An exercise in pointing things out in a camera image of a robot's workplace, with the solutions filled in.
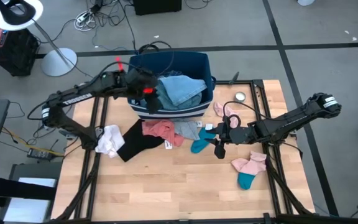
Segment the red light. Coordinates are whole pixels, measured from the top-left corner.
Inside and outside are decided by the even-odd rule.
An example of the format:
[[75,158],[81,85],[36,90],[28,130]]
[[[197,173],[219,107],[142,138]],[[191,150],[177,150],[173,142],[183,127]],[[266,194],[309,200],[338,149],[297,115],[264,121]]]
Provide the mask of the red light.
[[[120,62],[121,59],[120,59],[119,57],[116,57],[116,61],[117,61],[117,62]],[[124,70],[124,67],[122,66],[122,63],[118,63],[118,69],[119,69],[120,71],[123,71],[123,70]]]
[[145,94],[153,93],[153,91],[154,91],[153,88],[146,88],[146,89],[143,90],[143,92],[144,92]]

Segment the white lamp base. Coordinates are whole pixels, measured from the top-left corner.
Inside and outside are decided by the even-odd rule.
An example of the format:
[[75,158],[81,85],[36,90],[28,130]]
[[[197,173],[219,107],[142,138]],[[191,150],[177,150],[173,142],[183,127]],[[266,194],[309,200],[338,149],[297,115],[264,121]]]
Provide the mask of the white lamp base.
[[76,65],[77,55],[72,49],[59,48],[59,51],[66,59],[66,62],[62,60],[56,50],[47,53],[41,63],[41,70],[44,74],[51,77],[59,77],[67,74]]

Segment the lamp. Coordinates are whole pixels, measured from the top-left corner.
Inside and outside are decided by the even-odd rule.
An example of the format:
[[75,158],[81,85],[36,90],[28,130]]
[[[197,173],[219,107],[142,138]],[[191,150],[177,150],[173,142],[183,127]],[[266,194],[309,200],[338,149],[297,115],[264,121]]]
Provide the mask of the lamp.
[[[21,6],[22,8],[19,7],[19,9],[23,14],[12,11],[14,6]],[[59,77],[74,68],[77,63],[77,55],[72,49],[58,48],[48,34],[36,23],[43,11],[44,7],[39,0],[10,0],[6,4],[0,0],[0,28],[16,31],[34,24],[53,48],[42,59],[41,70],[48,76]]]

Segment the blue laundry basket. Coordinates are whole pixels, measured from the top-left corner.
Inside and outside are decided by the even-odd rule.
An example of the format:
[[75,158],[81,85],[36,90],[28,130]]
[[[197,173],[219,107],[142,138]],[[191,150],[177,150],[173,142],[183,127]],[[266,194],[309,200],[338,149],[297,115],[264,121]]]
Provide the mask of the blue laundry basket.
[[213,90],[215,89],[216,79],[211,75],[209,67],[208,56],[204,53],[198,52],[156,52],[149,54],[141,54],[132,56],[129,63],[137,67],[144,67],[154,72],[154,74],[164,71],[172,60],[173,62],[169,71],[179,71],[192,79],[202,79],[205,81],[207,88],[201,92],[201,103],[198,106],[188,108],[185,110],[158,110],[154,114],[149,114],[149,111],[137,105],[135,100],[128,99],[128,103],[132,109],[142,119],[170,119],[170,118],[192,118],[204,115],[208,109],[209,104],[213,99]]

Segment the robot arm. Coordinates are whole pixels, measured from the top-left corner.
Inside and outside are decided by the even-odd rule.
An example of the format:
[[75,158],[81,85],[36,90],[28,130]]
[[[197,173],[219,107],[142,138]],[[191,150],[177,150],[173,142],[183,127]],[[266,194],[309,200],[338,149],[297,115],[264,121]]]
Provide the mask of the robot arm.
[[71,132],[81,139],[83,149],[93,150],[98,144],[94,127],[78,124],[64,113],[63,108],[93,97],[112,96],[114,99],[145,99],[147,109],[154,113],[161,108],[154,89],[156,85],[157,77],[144,69],[134,68],[129,73],[124,70],[103,72],[88,83],[51,94],[42,106],[42,122],[48,127],[63,128]]
[[333,118],[339,115],[342,106],[332,95],[316,93],[301,107],[287,112],[277,118],[266,118],[261,121],[248,123],[248,127],[241,127],[241,120],[236,128],[230,127],[230,117],[224,117],[223,123],[209,133],[218,134],[217,139],[207,139],[214,144],[215,155],[223,159],[225,155],[224,144],[253,144],[268,142],[280,144],[292,131],[302,128],[305,124],[316,118]]

